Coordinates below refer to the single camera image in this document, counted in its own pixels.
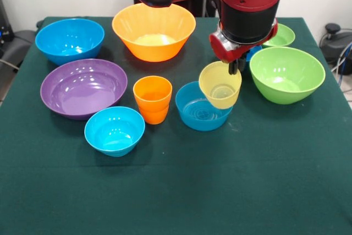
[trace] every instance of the blue bowl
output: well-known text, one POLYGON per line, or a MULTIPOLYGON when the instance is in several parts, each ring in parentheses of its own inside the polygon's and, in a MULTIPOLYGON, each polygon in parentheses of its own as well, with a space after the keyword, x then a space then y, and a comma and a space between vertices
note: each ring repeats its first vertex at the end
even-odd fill
POLYGON ((263 47, 262 46, 255 46, 253 47, 252 49, 249 50, 249 53, 247 53, 247 57, 246 57, 246 67, 245 67, 245 70, 248 70, 249 69, 249 62, 251 61, 251 58, 253 57, 253 55, 262 50, 263 47))
POLYGON ((109 107, 87 122, 84 136, 96 150, 113 157, 128 154, 142 138, 145 122, 129 107, 109 107))
POLYGON ((64 19, 43 28, 35 44, 57 65, 80 59, 95 58, 102 46, 103 27, 88 19, 64 19))
POLYGON ((176 94, 176 106, 182 121, 190 128, 208 132, 222 126, 232 107, 213 107, 199 88, 198 81, 184 85, 176 94))

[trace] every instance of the orange cup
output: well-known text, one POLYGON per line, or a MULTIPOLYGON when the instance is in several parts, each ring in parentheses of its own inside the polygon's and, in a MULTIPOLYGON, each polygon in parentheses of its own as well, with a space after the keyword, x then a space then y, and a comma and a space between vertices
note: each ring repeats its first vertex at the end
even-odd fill
POLYGON ((151 75, 139 79, 133 86, 139 112, 146 123, 162 123, 169 110, 172 84, 164 77, 151 75))

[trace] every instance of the bowl rim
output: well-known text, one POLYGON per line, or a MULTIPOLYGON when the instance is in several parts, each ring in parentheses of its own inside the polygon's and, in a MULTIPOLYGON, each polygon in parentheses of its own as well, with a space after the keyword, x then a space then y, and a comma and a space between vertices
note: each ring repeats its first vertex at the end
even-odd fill
POLYGON ((192 35, 192 33, 194 32, 194 30, 196 29, 196 24, 197 24, 197 23, 196 23, 196 19, 195 19, 195 17, 193 16, 193 14, 192 14, 191 12, 189 12, 187 9, 185 9, 185 8, 179 6, 179 5, 171 4, 169 7, 164 7, 164 8, 175 7, 175 8, 184 10, 187 14, 190 15, 190 17, 192 17, 194 23, 193 23, 193 27, 192 27, 192 29, 190 30, 190 32, 189 32, 188 34, 186 34, 186 36, 183 37, 182 39, 176 40, 176 42, 169 43, 169 44, 154 45, 154 46, 146 45, 146 44, 139 44, 139 43, 137 43, 137 42, 135 42, 135 41, 126 39, 125 37, 121 36, 121 34, 118 34, 118 33, 116 32, 116 30, 115 30, 115 27, 114 27, 114 22, 115 22, 115 20, 117 20, 117 17, 118 17, 122 12, 124 12, 124 11, 126 11, 126 10, 128 10, 128 9, 133 8, 134 6, 147 6, 147 7, 148 7, 148 5, 146 5, 146 4, 144 4, 144 3, 138 3, 138 4, 130 5, 130 6, 126 7, 126 8, 124 8, 124 9, 120 10, 120 11, 114 16, 114 18, 112 19, 112 23, 111 23, 111 27, 112 27, 113 31, 115 32, 115 34, 116 34, 117 36, 119 36, 123 41, 126 41, 126 42, 128 42, 128 43, 132 43, 132 44, 134 44, 134 45, 138 45, 138 46, 141 46, 141 47, 167 47, 167 46, 174 45, 175 43, 179 43, 179 42, 182 42, 182 41, 184 41, 184 40, 187 40, 187 39, 192 35))
MULTIPOLYGON (((222 61, 216 61, 216 62, 212 62, 212 63, 208 64, 207 66, 205 66, 205 67, 203 68, 203 70, 202 70, 201 73, 199 74, 199 78, 198 78, 198 81, 199 81, 199 88, 200 88, 200 90, 202 91, 202 93, 203 93, 205 96, 206 96, 206 94, 203 92, 202 86, 200 85, 200 84, 201 84, 201 83, 200 83, 200 78, 201 78, 201 76, 202 76, 202 73, 203 73, 207 68, 210 68, 210 66, 211 66, 212 64, 220 64, 220 63, 223 63, 223 62, 222 62, 222 61)), ((227 96, 227 97, 223 97, 223 98, 221 98, 221 99, 217 99, 216 97, 212 97, 212 96, 208 95, 208 96, 206 96, 207 99, 210 98, 210 99, 212 99, 212 100, 214 100, 214 101, 223 101, 223 100, 230 99, 230 98, 233 97, 235 94, 237 94, 237 92, 239 93, 239 91, 240 91, 240 89, 241 89, 241 86, 242 86, 242 74, 241 74, 240 71, 237 71, 237 73, 236 73, 235 75, 238 75, 238 76, 240 77, 240 87, 239 87, 238 91, 236 91, 236 92, 233 93, 232 95, 229 95, 229 96, 227 96)))
POLYGON ((138 80, 134 83, 133 88, 132 88, 133 95, 134 95, 135 97, 137 97, 139 100, 144 101, 144 102, 153 102, 153 103, 163 101, 163 100, 167 99, 168 97, 170 97, 170 96, 172 95, 172 90, 173 90, 172 83, 171 83, 167 78, 162 77, 162 76, 160 76, 160 75, 147 75, 147 76, 145 76, 145 77, 142 77, 142 78, 138 79, 138 80), (166 80, 167 83, 171 86, 170 92, 169 92, 165 97, 163 97, 162 99, 158 99, 158 100, 145 100, 145 99, 142 99, 139 95, 136 94, 136 92, 135 92, 136 84, 137 84, 139 81, 142 81, 143 79, 147 79, 147 78, 150 78, 150 77, 158 77, 158 78, 164 79, 164 80, 166 80))
POLYGON ((104 108, 103 110, 100 110, 98 111, 97 113, 95 113, 93 116, 90 117, 90 119, 88 119, 88 121, 86 122, 85 126, 84 126, 84 138, 86 139, 86 141, 89 143, 90 146, 92 146, 94 149, 98 150, 98 151, 101 151, 101 152, 116 152, 116 151, 124 151, 128 148, 130 148, 131 146, 137 144, 140 139, 143 137, 144 135, 144 132, 145 132, 145 121, 144 121, 144 118, 143 116, 136 110, 134 110, 133 108, 130 108, 130 107, 123 107, 123 106, 115 106, 115 107, 107 107, 107 108, 104 108), (104 111, 108 111, 110 109, 115 109, 115 110, 121 110, 121 109, 125 109, 125 110, 128 110, 128 111, 133 111, 135 113, 137 113, 137 115, 141 118, 141 120, 143 121, 142 124, 143 124, 143 128, 142 128, 142 133, 141 135, 138 137, 138 140, 134 141, 134 143, 132 143, 131 145, 123 148, 123 149, 119 149, 119 150, 105 150, 105 149, 100 149, 98 147, 96 147, 95 145, 93 145, 88 139, 87 139, 87 126, 88 124, 91 122, 91 120, 93 119, 94 116, 100 114, 101 112, 104 112, 104 111))
POLYGON ((90 19, 68 18, 68 19, 61 19, 61 20, 55 21, 55 22, 53 22, 53 23, 50 23, 49 25, 46 25, 44 28, 42 28, 42 29, 38 32, 37 36, 35 36, 35 45, 37 46, 37 48, 38 48, 41 52, 46 53, 46 54, 48 54, 48 55, 51 55, 51 56, 60 56, 60 57, 68 57, 68 56, 76 56, 76 55, 78 55, 78 54, 86 54, 86 53, 90 52, 91 50, 93 50, 93 49, 95 49, 96 47, 98 47, 99 45, 101 45, 101 43, 103 42, 104 38, 105 38, 105 30, 104 30, 104 28, 102 27, 102 25, 100 25, 98 22, 95 22, 95 21, 90 20, 90 19), (76 20, 89 21, 89 23, 92 23, 92 24, 98 26, 98 28, 101 30, 101 32, 102 32, 102 37, 101 37, 101 39, 97 42, 97 44, 95 44, 95 45, 94 45, 93 47, 91 47, 89 50, 87 50, 87 51, 85 51, 85 52, 82 52, 82 53, 77 53, 77 54, 65 54, 65 55, 62 55, 62 54, 60 54, 60 53, 47 52, 45 48, 43 48, 41 45, 38 44, 38 39, 39 39, 40 35, 42 34, 42 32, 43 32, 44 30, 48 30, 48 29, 50 29, 52 26, 54 26, 54 25, 56 25, 56 24, 60 24, 60 23, 62 23, 62 22, 66 22, 66 21, 74 21, 74 20, 75 20, 75 21, 76 21, 76 20))
POLYGON ((289 26, 286 26, 286 25, 284 25, 282 23, 278 23, 278 27, 286 28, 290 33, 293 34, 293 38, 288 43, 286 43, 285 45, 272 45, 272 44, 269 43, 270 40, 264 42, 262 45, 264 45, 266 47, 285 47, 285 46, 288 46, 288 45, 292 44, 296 40, 296 33, 289 26))
POLYGON ((57 67, 57 68, 55 68, 54 70, 52 70, 52 71, 44 78, 44 80, 43 80, 43 82, 42 82, 42 84, 41 84, 41 86, 40 86, 40 98, 41 98, 42 102, 44 103, 44 105, 45 105, 47 108, 49 108, 51 111, 53 111, 53 112, 55 112, 55 113, 57 113, 57 114, 60 114, 60 115, 66 116, 66 117, 85 117, 85 116, 90 116, 90 115, 93 115, 93 114, 97 113, 97 112, 91 112, 91 113, 80 114, 80 115, 77 115, 77 114, 67 114, 67 113, 64 113, 64 112, 61 112, 61 111, 54 110, 54 109, 53 109, 51 106, 49 106, 49 105, 47 104, 47 102, 43 99, 43 87, 44 87, 45 82, 47 81, 47 79, 48 79, 51 75, 53 75, 55 72, 59 71, 59 69, 60 69, 61 67, 64 67, 65 65, 75 64, 75 63, 79 63, 79 62, 89 62, 89 61, 99 61, 99 62, 104 61, 104 62, 106 62, 107 64, 110 64, 111 66, 114 66, 114 67, 116 66, 117 68, 119 68, 119 69, 122 71, 123 77, 124 77, 124 79, 126 80, 126 85, 123 87, 122 92, 121 92, 121 95, 120 95, 111 105, 109 105, 108 107, 113 106, 114 104, 116 104, 116 103, 121 99, 121 97, 125 94, 126 89, 127 89, 127 86, 128 86, 128 78, 127 78, 127 74, 126 74, 126 72, 124 71, 124 69, 123 69, 121 66, 119 66, 118 64, 113 63, 113 62, 110 62, 110 61, 107 61, 107 60, 89 58, 89 59, 76 60, 76 61, 72 61, 72 62, 65 63, 65 64, 63 64, 63 65, 60 65, 59 67, 57 67))
POLYGON ((269 48, 265 48, 265 49, 262 49, 261 51, 258 51, 257 53, 255 53, 251 59, 251 61, 249 62, 249 68, 250 68, 250 71, 251 71, 251 75, 253 78, 257 79, 261 84, 267 86, 268 88, 270 89, 273 89, 275 91, 279 91, 279 92, 285 92, 285 93, 289 93, 289 94, 300 94, 300 93, 305 93, 305 92, 310 92, 310 91, 314 91, 316 90, 317 88, 319 88, 325 81, 325 78, 326 78, 326 71, 325 71, 325 68, 323 66, 323 64, 317 59, 315 58, 313 55, 311 55, 310 53, 307 53, 305 51, 302 51, 300 49, 297 49, 297 48, 292 48, 292 47, 285 47, 285 46, 279 46, 279 47, 269 47, 269 48), (322 80, 319 82, 318 85, 310 88, 310 89, 306 89, 306 90, 301 90, 301 91, 287 91, 287 90, 281 90, 281 89, 276 89, 276 88, 273 88, 271 87, 270 85, 264 83, 263 81, 261 81, 257 76, 256 74, 253 73, 252 71, 252 64, 253 64, 253 61, 255 61, 255 58, 257 56, 260 55, 260 53, 262 52, 265 52, 265 51, 268 51, 268 50, 271 50, 271 49, 284 49, 284 50, 295 50, 295 51, 299 51, 303 54, 306 54, 308 57, 310 57, 311 59, 313 59, 313 61, 316 61, 318 63, 318 65, 320 66, 320 69, 322 70, 322 73, 323 73, 323 78, 322 80))
MULTIPOLYGON (((191 119, 196 120, 196 121, 201 121, 201 122, 214 122, 214 121, 219 120, 220 118, 212 119, 212 120, 210 120, 210 121, 209 121, 209 120, 196 119, 196 118, 194 118, 194 116, 191 116, 191 115, 189 115, 189 114, 187 114, 187 113, 185 113, 185 112, 183 112, 183 111, 181 110, 181 108, 179 107, 179 104, 178 104, 178 100, 177 100, 177 98, 179 97, 180 91, 183 90, 184 88, 186 88, 186 86, 191 86, 191 85, 195 85, 195 84, 198 84, 198 87, 199 87, 199 81, 193 81, 193 82, 189 82, 189 83, 183 85, 183 86, 177 91, 176 97, 175 97, 175 103, 176 103, 176 107, 177 107, 178 111, 179 111, 180 113, 182 113, 182 114, 184 114, 184 115, 190 117, 191 119)), ((216 109, 217 109, 217 110, 220 110, 220 111, 224 111, 224 115, 221 117, 221 118, 223 118, 223 117, 228 116, 228 115, 231 113, 231 111, 232 111, 232 109, 233 109, 233 106, 230 107, 230 108, 226 108, 226 109, 224 109, 224 110, 219 109, 219 108, 216 108, 216 109)))

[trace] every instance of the green bowl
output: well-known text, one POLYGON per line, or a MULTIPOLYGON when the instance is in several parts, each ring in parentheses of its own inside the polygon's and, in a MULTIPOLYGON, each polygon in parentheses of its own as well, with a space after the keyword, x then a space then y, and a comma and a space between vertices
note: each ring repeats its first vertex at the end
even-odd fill
POLYGON ((263 43, 267 47, 282 47, 290 45, 296 38, 295 32, 289 27, 278 24, 276 36, 263 43))
POLYGON ((315 57, 290 47, 263 49, 249 66, 260 93, 281 105, 306 98, 325 80, 324 67, 315 57))

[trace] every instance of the purple bowl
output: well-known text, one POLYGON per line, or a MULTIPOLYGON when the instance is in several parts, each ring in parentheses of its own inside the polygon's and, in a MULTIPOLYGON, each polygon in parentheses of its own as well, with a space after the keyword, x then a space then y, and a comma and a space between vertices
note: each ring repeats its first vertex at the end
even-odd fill
POLYGON ((45 77, 40 96, 52 111, 67 118, 87 120, 115 105, 127 88, 127 76, 115 63, 83 59, 66 63, 45 77))

